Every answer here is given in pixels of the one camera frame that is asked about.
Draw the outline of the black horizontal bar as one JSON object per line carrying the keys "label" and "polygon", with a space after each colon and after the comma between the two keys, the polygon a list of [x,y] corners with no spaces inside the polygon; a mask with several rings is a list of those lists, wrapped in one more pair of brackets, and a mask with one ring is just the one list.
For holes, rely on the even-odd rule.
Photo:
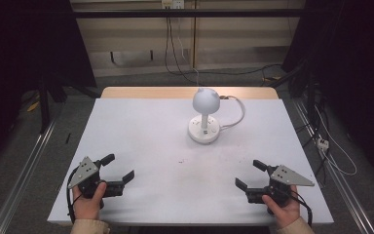
{"label": "black horizontal bar", "polygon": [[114,11],[75,11],[79,19],[103,18],[287,18],[302,17],[308,14],[299,9],[262,9],[262,10],[114,10]]}

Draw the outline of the person's left hand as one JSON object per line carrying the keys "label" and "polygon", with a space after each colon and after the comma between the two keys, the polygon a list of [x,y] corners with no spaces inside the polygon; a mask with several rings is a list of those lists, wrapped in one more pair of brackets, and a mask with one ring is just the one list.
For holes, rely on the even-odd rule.
{"label": "person's left hand", "polygon": [[100,183],[91,199],[83,197],[77,186],[73,187],[73,207],[76,219],[99,220],[100,202],[106,187],[105,182]]}

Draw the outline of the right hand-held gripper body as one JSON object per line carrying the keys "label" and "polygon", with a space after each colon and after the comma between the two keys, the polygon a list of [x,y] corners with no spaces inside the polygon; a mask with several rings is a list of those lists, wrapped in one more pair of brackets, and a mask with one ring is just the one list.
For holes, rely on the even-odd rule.
{"label": "right hand-held gripper body", "polygon": [[293,199],[304,206],[309,215],[312,213],[304,199],[291,188],[292,185],[314,186],[315,184],[312,181],[284,165],[268,166],[266,173],[269,176],[269,184],[267,186],[263,188],[247,187],[245,195],[249,203],[263,204],[262,196],[268,195],[280,207],[286,206],[287,201]]}

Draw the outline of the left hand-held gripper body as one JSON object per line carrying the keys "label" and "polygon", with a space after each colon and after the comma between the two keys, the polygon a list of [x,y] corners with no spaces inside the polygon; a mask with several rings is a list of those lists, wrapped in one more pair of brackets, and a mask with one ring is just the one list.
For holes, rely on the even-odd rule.
{"label": "left hand-held gripper body", "polygon": [[[72,178],[67,182],[67,188],[72,189],[74,186],[77,186],[83,197],[92,198],[98,185],[103,182],[103,179],[99,175],[99,171],[103,167],[100,165],[100,160],[93,161],[90,157],[86,156],[73,171]],[[106,185],[104,198],[123,195],[125,185],[121,180],[106,181]]]}

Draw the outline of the white mushroom table lamp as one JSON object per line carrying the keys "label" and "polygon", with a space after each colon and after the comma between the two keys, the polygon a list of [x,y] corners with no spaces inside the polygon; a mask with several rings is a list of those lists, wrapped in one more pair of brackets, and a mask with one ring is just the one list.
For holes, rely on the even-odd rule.
{"label": "white mushroom table lamp", "polygon": [[188,134],[201,144],[212,143],[220,134],[219,122],[211,117],[220,107],[219,94],[210,88],[198,88],[193,97],[193,108],[199,113],[188,124]]}

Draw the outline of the black metal stand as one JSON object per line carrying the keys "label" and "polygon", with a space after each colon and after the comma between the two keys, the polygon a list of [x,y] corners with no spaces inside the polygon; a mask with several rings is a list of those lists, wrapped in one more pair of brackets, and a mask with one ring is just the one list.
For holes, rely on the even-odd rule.
{"label": "black metal stand", "polygon": [[57,78],[45,76],[41,77],[38,82],[38,92],[41,105],[40,133],[43,134],[48,129],[51,122],[48,95],[51,95],[55,102],[65,102],[67,100],[67,95],[63,90],[61,82]]}
{"label": "black metal stand", "polygon": [[288,83],[292,98],[299,98],[306,92],[308,120],[315,123],[315,85],[310,62],[307,59],[300,61],[294,69],[270,84],[270,87],[275,89],[285,82]]}

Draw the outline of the metal floor rail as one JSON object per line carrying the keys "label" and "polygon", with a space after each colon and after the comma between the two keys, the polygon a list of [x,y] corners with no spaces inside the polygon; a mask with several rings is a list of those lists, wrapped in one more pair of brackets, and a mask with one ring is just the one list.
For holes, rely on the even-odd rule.
{"label": "metal floor rail", "polygon": [[59,103],[55,107],[55,113],[52,116],[48,126],[43,133],[40,133],[36,143],[28,156],[22,171],[20,172],[15,185],[11,189],[10,194],[7,196],[3,206],[0,209],[0,234],[5,234],[9,224],[19,206],[21,198],[26,190],[26,187],[31,180],[34,171],[45,151],[45,148],[50,140],[54,131],[56,122],[62,113],[64,103]]}
{"label": "metal floor rail", "polygon": [[342,199],[347,206],[356,226],[359,229],[360,234],[374,234],[374,226],[367,215],[363,205],[359,202],[354,191],[349,186],[346,180],[346,174],[344,174],[337,163],[334,161],[329,150],[324,150],[318,145],[318,140],[321,138],[321,134],[314,130],[314,127],[310,124],[307,116],[307,107],[304,105],[302,100],[296,99],[293,101],[297,112],[306,125],[307,132],[309,133],[312,143],[315,145],[316,150],[320,156],[322,165],[327,169],[327,174],[332,177]]}

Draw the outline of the person's right hand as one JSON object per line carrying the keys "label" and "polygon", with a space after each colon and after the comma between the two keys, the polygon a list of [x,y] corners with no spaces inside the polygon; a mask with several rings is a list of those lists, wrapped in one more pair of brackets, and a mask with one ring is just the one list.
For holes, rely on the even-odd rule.
{"label": "person's right hand", "polygon": [[289,199],[284,207],[280,207],[268,195],[263,195],[262,201],[275,215],[278,229],[285,228],[300,217],[300,205],[293,199]]}

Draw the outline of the dark curtain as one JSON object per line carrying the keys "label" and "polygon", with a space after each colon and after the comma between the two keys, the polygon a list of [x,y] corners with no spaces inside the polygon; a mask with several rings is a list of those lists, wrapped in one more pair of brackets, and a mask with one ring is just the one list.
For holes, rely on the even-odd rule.
{"label": "dark curtain", "polygon": [[94,73],[70,0],[0,0],[0,147],[22,95],[64,86],[93,87]]}
{"label": "dark curtain", "polygon": [[374,167],[374,0],[305,0],[302,17],[282,69],[308,57],[312,73],[341,120]]}

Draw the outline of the white power strip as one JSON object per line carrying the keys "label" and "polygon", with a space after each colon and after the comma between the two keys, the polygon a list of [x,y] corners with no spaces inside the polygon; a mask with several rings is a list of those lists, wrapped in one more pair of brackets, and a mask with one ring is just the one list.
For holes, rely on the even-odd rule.
{"label": "white power strip", "polygon": [[317,139],[317,147],[319,150],[326,152],[329,149],[329,141],[319,137]]}

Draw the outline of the white wall socket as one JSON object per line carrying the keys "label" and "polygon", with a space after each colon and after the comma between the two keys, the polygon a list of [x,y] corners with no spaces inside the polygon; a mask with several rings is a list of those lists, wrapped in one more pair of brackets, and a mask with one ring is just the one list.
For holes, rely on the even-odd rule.
{"label": "white wall socket", "polygon": [[182,10],[185,8],[184,0],[161,0],[163,9]]}

